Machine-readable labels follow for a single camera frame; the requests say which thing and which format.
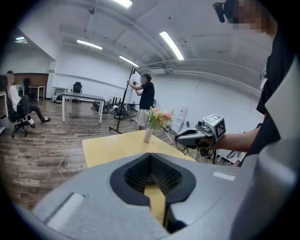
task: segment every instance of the man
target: man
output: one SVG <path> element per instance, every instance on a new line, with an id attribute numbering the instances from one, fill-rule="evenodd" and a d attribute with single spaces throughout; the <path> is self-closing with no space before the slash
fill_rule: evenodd
<path id="1" fill-rule="evenodd" d="M 17 88 L 14 86 L 15 75 L 13 71 L 8 71 L 7 74 L 4 75 L 4 78 L 7 78 L 7 92 L 8 97 L 13 104 L 13 108 L 15 112 L 22 112 L 27 116 L 28 122 L 32 128 L 36 128 L 36 124 L 34 123 L 32 117 L 30 116 L 30 110 L 35 111 L 42 121 L 42 123 L 49 122 L 51 119 L 48 117 L 44 117 L 42 115 L 41 110 L 38 106 L 29 103 L 28 96 L 20 97 L 18 94 Z"/>
<path id="2" fill-rule="evenodd" d="M 148 115 L 147 112 L 150 112 L 150 107 L 153 106 L 154 103 L 154 85 L 151 82 L 152 77 L 150 74 L 144 74 L 141 76 L 141 86 L 136 86 L 130 83 L 130 80 L 127 80 L 127 83 L 130 87 L 132 87 L 138 96 L 141 96 L 140 100 L 140 110 L 137 113 L 136 122 L 137 127 L 136 130 L 143 130 L 145 125 L 147 124 Z"/>
<path id="3" fill-rule="evenodd" d="M 295 56 L 290 46 L 286 43 L 276 20 L 255 0 L 227 0 L 224 3 L 226 17 L 232 23 L 245 23 L 251 30 L 265 33 L 273 39 L 272 53 L 267 61 L 268 80 L 264 84 L 262 95 L 257 110 L 264 114 L 261 127 L 243 134 L 226 134 L 213 147 L 247 152 L 247 155 L 258 154 L 266 145 L 280 140 L 276 125 L 265 108 L 277 87 L 282 82 L 289 70 Z"/>

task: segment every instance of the black office chair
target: black office chair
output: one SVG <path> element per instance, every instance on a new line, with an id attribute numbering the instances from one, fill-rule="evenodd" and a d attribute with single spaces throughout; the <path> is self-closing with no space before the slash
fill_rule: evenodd
<path id="1" fill-rule="evenodd" d="M 71 92 L 78 92 L 78 93 L 82 93 L 83 91 L 81 90 L 82 85 L 80 82 L 75 82 L 75 84 L 73 85 L 73 89 L 71 89 Z"/>
<path id="2" fill-rule="evenodd" d="M 29 100 L 31 102 L 36 102 L 35 100 L 33 100 L 33 98 L 36 96 L 35 94 L 32 94 L 30 93 L 30 88 L 29 88 L 29 85 L 30 85 L 30 78 L 24 78 L 23 80 L 23 84 L 24 84 L 24 95 L 27 95 Z"/>
<path id="3" fill-rule="evenodd" d="M 14 123 L 14 122 L 20 122 L 20 123 L 18 123 L 18 124 L 15 125 L 15 129 L 14 129 L 13 133 L 11 134 L 11 137 L 14 138 L 15 137 L 15 133 L 20 128 L 23 128 L 24 133 L 25 133 L 25 137 L 27 137 L 27 131 L 26 131 L 26 129 L 24 127 L 28 126 L 29 122 L 28 121 L 24 121 L 24 120 L 26 120 L 26 118 L 25 118 L 26 115 L 23 114 L 22 112 L 15 112 L 14 111 L 13 104 L 10 101 L 10 98 L 8 97 L 9 96 L 8 95 L 8 90 L 7 90 L 6 87 L 4 89 L 5 89 L 5 93 L 6 93 L 6 96 L 7 96 L 7 98 L 6 98 L 7 99 L 6 104 L 7 104 L 8 119 L 12 123 Z"/>

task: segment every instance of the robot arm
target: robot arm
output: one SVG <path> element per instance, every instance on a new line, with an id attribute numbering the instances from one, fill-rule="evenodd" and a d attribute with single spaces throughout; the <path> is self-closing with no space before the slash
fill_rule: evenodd
<path id="1" fill-rule="evenodd" d="M 182 130 L 175 137 L 176 143 L 200 148 L 211 148 L 226 132 L 224 117 L 212 114 L 198 121 L 195 127 Z M 211 138 L 211 144 L 205 143 Z"/>

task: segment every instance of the forearm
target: forearm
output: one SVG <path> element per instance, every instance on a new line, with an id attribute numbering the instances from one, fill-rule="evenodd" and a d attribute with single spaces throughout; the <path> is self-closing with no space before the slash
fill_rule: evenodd
<path id="1" fill-rule="evenodd" d="M 217 142 L 214 149 L 248 152 L 258 131 L 259 128 L 256 128 L 242 134 L 225 134 L 225 136 Z"/>
<path id="2" fill-rule="evenodd" d="M 137 90 L 138 90 L 138 88 L 139 88 L 138 86 L 134 86 L 134 85 L 133 85 L 133 84 L 131 84 L 131 83 L 128 83 L 128 84 L 129 84 L 129 86 L 130 86 L 130 87 L 132 87 L 132 88 L 133 88 L 134 90 L 136 90 L 136 91 L 137 91 Z"/>

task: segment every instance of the pole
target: pole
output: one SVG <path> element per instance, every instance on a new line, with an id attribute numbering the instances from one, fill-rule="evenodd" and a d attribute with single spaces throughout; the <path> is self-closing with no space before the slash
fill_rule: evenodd
<path id="1" fill-rule="evenodd" d="M 134 70 L 135 70 L 135 68 L 133 67 L 133 68 L 131 69 L 129 79 L 131 78 L 131 75 L 133 74 L 133 71 L 134 71 Z M 119 124 L 120 124 L 121 111 L 122 111 L 122 109 L 123 109 L 124 100 L 125 100 L 126 92 L 127 92 L 127 89 L 128 89 L 128 85 L 129 85 L 129 84 L 127 83 L 126 89 L 125 89 L 125 91 L 124 91 L 124 96 L 123 96 L 123 100 L 122 100 L 122 103 L 121 103 L 121 108 L 120 108 L 120 113 L 119 113 L 119 118 L 118 118 L 117 129 L 114 129 L 114 128 L 112 128 L 112 127 L 109 127 L 109 130 L 113 130 L 113 131 L 115 131 L 115 132 L 117 132 L 117 133 L 119 133 L 119 134 L 122 134 L 121 132 L 119 132 Z"/>

